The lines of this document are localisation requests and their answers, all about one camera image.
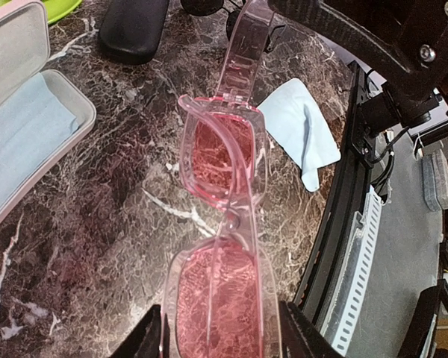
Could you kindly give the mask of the black glasses case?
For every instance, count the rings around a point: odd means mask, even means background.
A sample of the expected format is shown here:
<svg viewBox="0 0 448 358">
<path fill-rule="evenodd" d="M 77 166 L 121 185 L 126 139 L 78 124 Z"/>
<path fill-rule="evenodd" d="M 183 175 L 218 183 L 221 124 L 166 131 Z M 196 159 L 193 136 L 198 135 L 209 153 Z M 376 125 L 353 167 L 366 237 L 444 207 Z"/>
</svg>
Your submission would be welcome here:
<svg viewBox="0 0 448 358">
<path fill-rule="evenodd" d="M 98 34 L 103 55 L 128 65 L 148 63 L 158 50 L 168 7 L 167 0 L 113 0 Z"/>
</svg>

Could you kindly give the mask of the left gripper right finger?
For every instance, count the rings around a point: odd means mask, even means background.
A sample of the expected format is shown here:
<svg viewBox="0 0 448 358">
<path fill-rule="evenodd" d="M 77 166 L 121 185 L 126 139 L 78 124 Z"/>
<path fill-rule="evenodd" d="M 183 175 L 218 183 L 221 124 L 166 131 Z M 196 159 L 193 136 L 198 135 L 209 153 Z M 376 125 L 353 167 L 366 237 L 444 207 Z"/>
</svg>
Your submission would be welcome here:
<svg viewBox="0 0 448 358">
<path fill-rule="evenodd" d="M 282 356 L 342 358 L 293 302 L 279 302 Z"/>
</svg>

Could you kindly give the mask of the pink sunglasses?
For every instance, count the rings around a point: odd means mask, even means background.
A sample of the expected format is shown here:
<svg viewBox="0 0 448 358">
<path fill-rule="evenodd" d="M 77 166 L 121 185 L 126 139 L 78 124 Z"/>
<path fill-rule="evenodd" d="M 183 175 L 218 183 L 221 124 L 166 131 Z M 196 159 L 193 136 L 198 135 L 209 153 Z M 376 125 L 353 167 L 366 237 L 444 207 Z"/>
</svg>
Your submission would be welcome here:
<svg viewBox="0 0 448 358">
<path fill-rule="evenodd" d="M 161 304 L 161 357 L 280 357 L 272 265 L 258 240 L 267 186 L 264 116 L 250 104 L 263 50 L 228 44 L 210 98 L 183 95 L 185 189 L 221 213 L 217 232 L 172 259 Z"/>
</svg>

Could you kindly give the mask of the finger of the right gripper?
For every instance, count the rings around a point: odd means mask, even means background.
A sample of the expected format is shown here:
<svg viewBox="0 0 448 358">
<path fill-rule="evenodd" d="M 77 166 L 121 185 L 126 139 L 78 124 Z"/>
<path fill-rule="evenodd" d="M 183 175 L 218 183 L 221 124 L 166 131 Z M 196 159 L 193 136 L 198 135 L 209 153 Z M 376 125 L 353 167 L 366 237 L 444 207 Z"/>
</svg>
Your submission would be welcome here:
<svg viewBox="0 0 448 358">
<path fill-rule="evenodd" d="M 398 46 L 388 45 L 327 1 L 269 1 L 268 5 L 353 53 L 382 75 L 413 75 L 431 66 L 423 61 L 418 48 L 406 54 Z"/>
</svg>

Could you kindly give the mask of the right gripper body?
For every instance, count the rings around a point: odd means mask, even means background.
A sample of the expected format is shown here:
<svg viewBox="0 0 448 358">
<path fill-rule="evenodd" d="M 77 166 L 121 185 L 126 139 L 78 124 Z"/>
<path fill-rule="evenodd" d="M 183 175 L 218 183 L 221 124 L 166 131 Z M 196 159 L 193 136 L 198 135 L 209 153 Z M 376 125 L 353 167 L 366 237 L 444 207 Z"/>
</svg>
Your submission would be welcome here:
<svg viewBox="0 0 448 358">
<path fill-rule="evenodd" d="M 437 107 L 434 90 L 448 106 L 448 1 L 381 1 L 380 17 L 401 68 L 381 72 L 385 118 L 414 128 Z"/>
</svg>

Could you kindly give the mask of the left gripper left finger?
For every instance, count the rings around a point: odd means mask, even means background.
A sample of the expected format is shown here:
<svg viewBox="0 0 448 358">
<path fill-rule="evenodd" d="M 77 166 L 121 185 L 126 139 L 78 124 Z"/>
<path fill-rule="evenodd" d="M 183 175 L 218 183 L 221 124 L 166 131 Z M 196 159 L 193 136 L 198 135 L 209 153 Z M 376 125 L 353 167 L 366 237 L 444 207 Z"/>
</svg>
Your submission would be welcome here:
<svg viewBox="0 0 448 358">
<path fill-rule="evenodd" d="M 161 341 L 161 306 L 154 304 L 110 358 L 157 358 Z"/>
</svg>

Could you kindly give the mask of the blue cleaning cloth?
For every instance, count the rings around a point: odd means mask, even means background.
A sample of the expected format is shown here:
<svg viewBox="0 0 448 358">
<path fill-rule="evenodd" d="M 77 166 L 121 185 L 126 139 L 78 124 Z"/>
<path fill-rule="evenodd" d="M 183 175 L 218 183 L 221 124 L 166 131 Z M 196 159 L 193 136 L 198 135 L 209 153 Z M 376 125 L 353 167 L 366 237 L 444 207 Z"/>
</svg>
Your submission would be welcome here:
<svg viewBox="0 0 448 358">
<path fill-rule="evenodd" d="M 309 192 L 320 188 L 318 170 L 341 159 L 340 150 L 307 87 L 292 78 L 267 96 L 258 109 L 270 136 L 301 169 Z"/>
<path fill-rule="evenodd" d="M 0 209 L 59 145 L 78 130 L 76 116 L 40 74 L 0 106 Z"/>
</svg>

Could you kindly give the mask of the black sunglasses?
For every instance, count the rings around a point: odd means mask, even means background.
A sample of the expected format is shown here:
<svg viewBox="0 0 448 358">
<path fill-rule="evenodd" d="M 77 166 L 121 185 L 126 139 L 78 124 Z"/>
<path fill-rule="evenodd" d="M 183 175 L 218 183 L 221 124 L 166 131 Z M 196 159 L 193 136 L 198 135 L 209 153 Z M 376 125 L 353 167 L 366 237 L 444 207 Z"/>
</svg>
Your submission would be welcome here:
<svg viewBox="0 0 448 358">
<path fill-rule="evenodd" d="M 181 1 L 186 13 L 192 16 L 210 16 L 224 10 L 228 18 L 225 31 L 228 41 L 235 41 L 245 55 L 257 54 L 262 49 L 265 54 L 273 51 L 286 24 L 273 24 L 274 13 L 265 7 L 265 1 L 229 1 L 234 6 L 230 11 L 225 1 Z"/>
</svg>

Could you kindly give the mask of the black table front rail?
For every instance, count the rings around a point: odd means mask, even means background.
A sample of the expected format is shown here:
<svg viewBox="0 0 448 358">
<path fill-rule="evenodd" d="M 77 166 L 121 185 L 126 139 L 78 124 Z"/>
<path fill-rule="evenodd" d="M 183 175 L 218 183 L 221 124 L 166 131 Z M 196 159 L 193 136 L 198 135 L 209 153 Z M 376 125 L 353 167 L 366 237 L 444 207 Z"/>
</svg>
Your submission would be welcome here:
<svg viewBox="0 0 448 358">
<path fill-rule="evenodd" d="M 302 274 L 293 302 L 303 315 L 321 330 L 336 292 L 352 220 L 364 209 L 370 188 L 376 140 L 369 136 L 360 106 L 369 99 L 365 71 L 355 61 L 349 64 L 352 87 L 340 145 L 341 159 L 336 165 L 329 197 L 317 238 Z"/>
</svg>

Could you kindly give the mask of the green plate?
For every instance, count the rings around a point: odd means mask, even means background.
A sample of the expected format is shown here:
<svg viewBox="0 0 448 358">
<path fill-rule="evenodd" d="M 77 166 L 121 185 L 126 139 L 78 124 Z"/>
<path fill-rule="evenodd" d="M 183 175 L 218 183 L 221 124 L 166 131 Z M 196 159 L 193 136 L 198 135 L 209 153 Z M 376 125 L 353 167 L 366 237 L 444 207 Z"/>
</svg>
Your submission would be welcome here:
<svg viewBox="0 0 448 358">
<path fill-rule="evenodd" d="M 80 4 L 82 0 L 43 0 L 46 8 L 48 24 L 52 25 L 60 19 L 68 16 Z"/>
</svg>

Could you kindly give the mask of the pink glasses case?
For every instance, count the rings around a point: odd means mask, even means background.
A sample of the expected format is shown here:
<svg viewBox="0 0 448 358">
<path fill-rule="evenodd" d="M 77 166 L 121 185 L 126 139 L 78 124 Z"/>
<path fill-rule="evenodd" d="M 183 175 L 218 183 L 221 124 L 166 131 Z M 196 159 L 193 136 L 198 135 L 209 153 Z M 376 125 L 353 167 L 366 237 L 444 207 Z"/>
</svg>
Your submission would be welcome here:
<svg viewBox="0 0 448 358">
<path fill-rule="evenodd" d="M 45 5 L 0 6 L 0 224 L 96 120 L 91 100 L 45 68 L 49 58 Z"/>
</svg>

